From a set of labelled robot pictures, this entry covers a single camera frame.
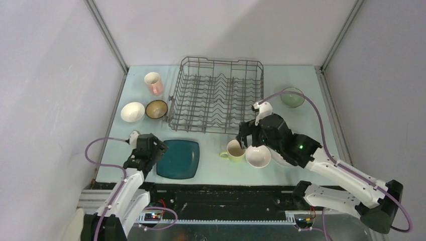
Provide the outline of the small white bowl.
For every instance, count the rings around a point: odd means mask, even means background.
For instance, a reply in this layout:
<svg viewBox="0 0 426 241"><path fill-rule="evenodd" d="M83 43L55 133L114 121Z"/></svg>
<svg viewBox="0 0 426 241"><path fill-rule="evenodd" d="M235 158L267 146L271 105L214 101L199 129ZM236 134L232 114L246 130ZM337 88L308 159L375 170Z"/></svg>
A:
<svg viewBox="0 0 426 241"><path fill-rule="evenodd" d="M264 168L271 161L271 153L266 146L249 146L245 156L247 162L255 168Z"/></svg>

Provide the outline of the light green mug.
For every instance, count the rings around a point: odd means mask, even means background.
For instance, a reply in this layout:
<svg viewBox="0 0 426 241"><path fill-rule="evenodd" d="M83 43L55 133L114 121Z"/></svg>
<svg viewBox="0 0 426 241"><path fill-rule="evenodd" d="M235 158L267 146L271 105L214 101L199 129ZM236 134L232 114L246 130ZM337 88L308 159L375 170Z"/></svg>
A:
<svg viewBox="0 0 426 241"><path fill-rule="evenodd" d="M232 140L227 144L226 151L221 152L219 157L231 162L241 162L245 158L245 153L246 150L241 148L240 143Z"/></svg>

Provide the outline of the teal square plate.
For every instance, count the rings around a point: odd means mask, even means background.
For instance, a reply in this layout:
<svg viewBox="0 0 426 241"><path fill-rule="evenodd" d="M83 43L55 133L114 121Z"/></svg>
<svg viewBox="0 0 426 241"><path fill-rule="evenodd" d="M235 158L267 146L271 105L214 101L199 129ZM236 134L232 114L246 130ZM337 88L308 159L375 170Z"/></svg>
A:
<svg viewBox="0 0 426 241"><path fill-rule="evenodd" d="M199 165L199 144L190 140L166 140L168 150L156 164L157 175L176 180L191 179Z"/></svg>

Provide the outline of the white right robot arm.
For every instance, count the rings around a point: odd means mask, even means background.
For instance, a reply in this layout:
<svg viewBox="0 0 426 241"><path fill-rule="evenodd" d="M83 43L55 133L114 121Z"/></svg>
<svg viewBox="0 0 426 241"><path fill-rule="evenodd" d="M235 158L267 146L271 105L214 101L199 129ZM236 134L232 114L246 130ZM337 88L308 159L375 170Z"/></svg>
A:
<svg viewBox="0 0 426 241"><path fill-rule="evenodd" d="M365 226L378 233L388 234L393 229L403 193L400 182L375 179L335 159L318 141L293 133L285 120L275 113L259 121L241 122L236 136L241 147L248 146L248 136L252 138L253 147L266 146L290 165L325 176L343 188L339 191L300 181L292 193L295 208L332 208L359 218Z"/></svg>

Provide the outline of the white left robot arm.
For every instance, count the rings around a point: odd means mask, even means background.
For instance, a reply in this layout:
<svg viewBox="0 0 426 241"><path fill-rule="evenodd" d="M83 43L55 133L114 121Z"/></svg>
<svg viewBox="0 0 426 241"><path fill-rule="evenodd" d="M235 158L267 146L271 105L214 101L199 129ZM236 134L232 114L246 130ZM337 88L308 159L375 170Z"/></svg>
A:
<svg viewBox="0 0 426 241"><path fill-rule="evenodd" d="M143 191L135 201L132 198L167 152L167 145L154 134L138 131L132 131L125 143L132 147L132 152L121 166L117 166L123 176L97 211L84 215L81 240L127 240L142 210L158 205L159 196L151 190Z"/></svg>

